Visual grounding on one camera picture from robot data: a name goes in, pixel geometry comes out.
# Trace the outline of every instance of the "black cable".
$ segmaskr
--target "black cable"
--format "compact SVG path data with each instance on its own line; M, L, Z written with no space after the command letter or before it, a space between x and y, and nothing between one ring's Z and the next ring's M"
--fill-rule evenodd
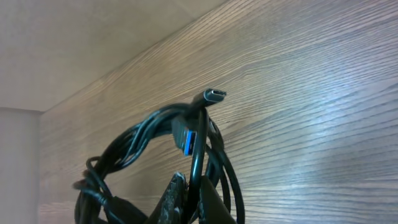
M121 199L112 196L111 191L104 182L105 177L112 172L119 171L131 165L144 152L151 139L171 134L172 120L178 116L197 120L197 138L192 154L188 200L185 202L183 208L183 216L185 217L182 220L188 222L198 205L204 154L208 152L209 164L206 168L206 174L212 177L214 187L216 187L218 180L221 181L224 204L228 211L230 211L231 199L228 181L223 169L225 168L235 196L238 223L243 223L244 207L238 180L224 152L224 143L221 134L215 123L209 118L205 109L206 106L213 105L223 99L223 96L220 97L221 95L218 93L214 90L207 90L201 95L196 96L191 104L172 104L153 112L143 122L121 133L112 141L101 156L89 158L86 162L87 170L83 173L85 178L73 184L75 189L80 190L75 206L76 224L98 223L98 214L101 207L106 209L107 217L111 214L110 217L115 218L113 223L115 220L122 222L121 217L117 217L118 214L121 214L121 211L111 211L112 206L109 207L109 205L115 204L113 200ZM210 139L211 147L206 145L207 137Z

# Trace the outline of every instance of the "wooden surface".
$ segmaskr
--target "wooden surface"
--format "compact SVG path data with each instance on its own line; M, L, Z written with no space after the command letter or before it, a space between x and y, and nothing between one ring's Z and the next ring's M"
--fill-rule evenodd
M0 107L47 111L225 1L0 1Z
M41 117L40 223L73 223L88 157L206 87L247 223L398 222L398 1L232 1ZM169 136L106 181L150 214L190 159Z

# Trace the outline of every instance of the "white wall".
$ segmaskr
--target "white wall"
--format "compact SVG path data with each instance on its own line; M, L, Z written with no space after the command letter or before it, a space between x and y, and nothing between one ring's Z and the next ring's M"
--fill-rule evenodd
M37 223L39 116L0 108L0 223Z

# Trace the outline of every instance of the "usb-a connector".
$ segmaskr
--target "usb-a connector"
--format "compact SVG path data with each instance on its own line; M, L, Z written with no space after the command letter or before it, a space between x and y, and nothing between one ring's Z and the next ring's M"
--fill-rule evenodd
M192 155L196 137L197 137L196 131L188 130L187 136L185 139L184 155L186 155L186 156Z

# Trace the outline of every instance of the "black plastic connector housing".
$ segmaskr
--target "black plastic connector housing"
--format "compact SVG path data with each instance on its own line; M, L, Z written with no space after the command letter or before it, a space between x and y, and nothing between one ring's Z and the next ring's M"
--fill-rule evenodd
M192 155L197 138L196 122L194 119L185 120L178 116L172 120L172 134L175 145L181 149L185 156Z
M226 96L225 91L209 88L209 89L203 91L202 93L197 94L193 98L192 103L194 103L194 104L200 103L200 104L204 105L205 107L211 106L211 105L214 105L216 103L223 101L225 96Z

